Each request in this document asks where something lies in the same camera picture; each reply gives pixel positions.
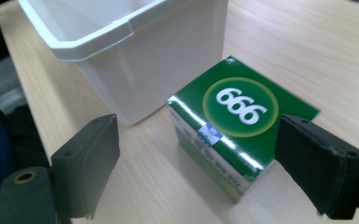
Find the plastic container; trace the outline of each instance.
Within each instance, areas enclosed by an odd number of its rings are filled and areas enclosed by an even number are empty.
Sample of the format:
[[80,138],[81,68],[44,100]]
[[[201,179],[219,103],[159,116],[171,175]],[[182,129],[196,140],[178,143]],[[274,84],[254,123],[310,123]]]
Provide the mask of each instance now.
[[19,0],[52,50],[133,124],[221,60],[228,0]]

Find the table surface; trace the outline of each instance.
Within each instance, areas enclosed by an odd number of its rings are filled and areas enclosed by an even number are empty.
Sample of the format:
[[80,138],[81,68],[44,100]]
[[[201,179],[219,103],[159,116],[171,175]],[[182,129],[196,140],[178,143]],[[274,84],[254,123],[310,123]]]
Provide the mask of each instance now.
[[[0,25],[50,156],[90,120],[111,113],[72,63],[51,54],[17,1]],[[233,55],[321,109],[315,123],[359,148],[359,4],[229,0],[222,58]],[[318,216],[274,162],[241,201],[178,146],[167,107],[119,125],[121,157],[93,220],[76,223],[359,223]]]

